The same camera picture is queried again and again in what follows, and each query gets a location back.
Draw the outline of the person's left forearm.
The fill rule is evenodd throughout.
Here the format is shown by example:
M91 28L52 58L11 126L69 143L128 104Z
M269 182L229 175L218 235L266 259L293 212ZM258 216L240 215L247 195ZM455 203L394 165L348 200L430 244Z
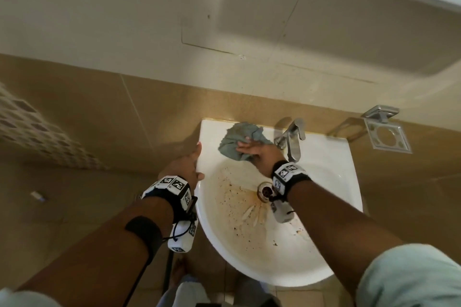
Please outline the person's left forearm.
M171 231L173 211L166 200L138 200L68 248L16 292L37 292L62 307L123 307L149 258L145 243L125 229L138 216L152 220L162 236Z

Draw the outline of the metal sink drain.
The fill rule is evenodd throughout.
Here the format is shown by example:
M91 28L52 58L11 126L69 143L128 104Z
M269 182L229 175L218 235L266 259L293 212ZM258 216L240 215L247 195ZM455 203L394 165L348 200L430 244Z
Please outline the metal sink drain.
M262 203L270 203L277 196L277 192L274 190L273 184L267 181L258 185L256 194Z

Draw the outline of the person's left hand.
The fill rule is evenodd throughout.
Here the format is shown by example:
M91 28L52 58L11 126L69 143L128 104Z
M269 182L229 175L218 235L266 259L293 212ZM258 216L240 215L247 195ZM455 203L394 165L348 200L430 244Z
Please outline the person's left hand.
M165 176L180 176L182 179L187 181L191 192L194 193L194 190L199 182L193 181L193 172L197 172L196 163L201 151L202 144L201 142L198 142L193 152L173 160L162 171L160 171L158 179Z

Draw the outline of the chrome wall tumbler holder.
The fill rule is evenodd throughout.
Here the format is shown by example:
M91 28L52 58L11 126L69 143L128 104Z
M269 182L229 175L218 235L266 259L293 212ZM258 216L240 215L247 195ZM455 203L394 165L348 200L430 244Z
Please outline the chrome wall tumbler holder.
M391 118L399 108L377 105L361 115L373 149L412 154L412 147L401 124Z

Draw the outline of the chrome sink faucet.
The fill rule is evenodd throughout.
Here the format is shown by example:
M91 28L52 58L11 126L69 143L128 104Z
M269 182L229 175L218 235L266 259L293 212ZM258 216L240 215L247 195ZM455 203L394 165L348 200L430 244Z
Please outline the chrome sink faucet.
M305 139L305 122L302 118L296 118L283 133L274 137L274 144L279 149L286 149L288 160L297 163L301 159L300 141Z

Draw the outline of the black forearm band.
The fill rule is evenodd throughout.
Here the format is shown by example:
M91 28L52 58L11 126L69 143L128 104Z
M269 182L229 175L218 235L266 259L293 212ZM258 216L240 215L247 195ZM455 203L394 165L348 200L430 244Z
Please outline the black forearm band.
M163 236L157 224L145 216L130 220L124 229L136 235L145 244L148 258L146 266L150 265L163 243Z

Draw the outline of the grey-green cleaning cloth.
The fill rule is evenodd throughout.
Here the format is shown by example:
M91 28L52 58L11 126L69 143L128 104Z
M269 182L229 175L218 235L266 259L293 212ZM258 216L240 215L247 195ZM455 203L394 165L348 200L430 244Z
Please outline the grey-green cleaning cloth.
M235 161L251 161L252 156L247 153L237 151L239 142L247 142L247 137L251 140L259 141L263 144L273 144L263 134L263 127L247 122L235 123L226 132L220 142L218 151L225 157Z

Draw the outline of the white ceramic sink basin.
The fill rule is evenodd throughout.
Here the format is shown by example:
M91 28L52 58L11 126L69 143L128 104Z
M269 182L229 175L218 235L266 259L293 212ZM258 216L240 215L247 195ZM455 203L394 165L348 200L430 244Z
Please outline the white ceramic sink basin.
M196 211L205 235L216 251L236 270L258 281L282 287L317 283L333 272L321 256L298 216L276 221L269 203L257 196L272 186L248 161L223 156L218 147L232 122L203 119L197 170L205 179L197 185ZM363 211L360 187L349 142L315 133L300 141L297 163L311 179Z

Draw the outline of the person's right forearm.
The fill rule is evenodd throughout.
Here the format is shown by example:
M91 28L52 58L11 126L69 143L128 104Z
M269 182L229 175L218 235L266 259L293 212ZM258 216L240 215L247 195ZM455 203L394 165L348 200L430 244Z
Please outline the person's right forearm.
M287 199L354 302L370 264L389 249L404 245L398 236L313 181L292 186Z

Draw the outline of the grey trouser leg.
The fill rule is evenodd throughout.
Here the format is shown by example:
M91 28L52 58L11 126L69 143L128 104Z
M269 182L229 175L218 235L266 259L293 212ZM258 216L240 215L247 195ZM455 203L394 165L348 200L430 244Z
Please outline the grey trouser leg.
M196 277L186 274L163 294L156 307L197 307L209 304L211 300L204 286Z

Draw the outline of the person's right hand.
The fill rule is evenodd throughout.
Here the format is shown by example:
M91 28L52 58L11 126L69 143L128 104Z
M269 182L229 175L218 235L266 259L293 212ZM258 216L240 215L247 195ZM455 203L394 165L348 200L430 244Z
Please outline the person's right hand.
M273 166L276 162L286 160L282 151L272 143L261 142L259 156L261 160L259 162L251 162L257 170L265 177L270 178L272 175Z

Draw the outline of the person's bare foot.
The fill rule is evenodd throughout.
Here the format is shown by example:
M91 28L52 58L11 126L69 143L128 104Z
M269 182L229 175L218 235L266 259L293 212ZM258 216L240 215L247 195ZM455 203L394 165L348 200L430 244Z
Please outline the person's bare foot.
M183 277L189 273L189 262L186 256L178 258L171 269L170 287L178 286Z

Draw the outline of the light green shirt sleeve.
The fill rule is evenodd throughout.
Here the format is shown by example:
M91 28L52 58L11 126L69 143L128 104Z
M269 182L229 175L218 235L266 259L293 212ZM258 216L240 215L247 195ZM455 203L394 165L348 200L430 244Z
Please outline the light green shirt sleeve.
M47 298L38 293L0 289L0 307L50 307L50 305Z
M430 245L391 248L365 270L355 304L356 307L461 307L461 265Z

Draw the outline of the black wrist band with markers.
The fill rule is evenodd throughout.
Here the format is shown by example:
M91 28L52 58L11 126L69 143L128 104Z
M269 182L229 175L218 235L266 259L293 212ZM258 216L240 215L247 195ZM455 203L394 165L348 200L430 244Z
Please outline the black wrist band with markers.
M192 194L188 182L180 176L165 176L156 181L141 195L141 199L148 197L158 197L170 204L174 224L198 220L194 209L198 198Z
M269 197L270 202L288 201L288 193L294 185L303 181L312 181L302 167L285 160L274 164L271 177L275 194Z

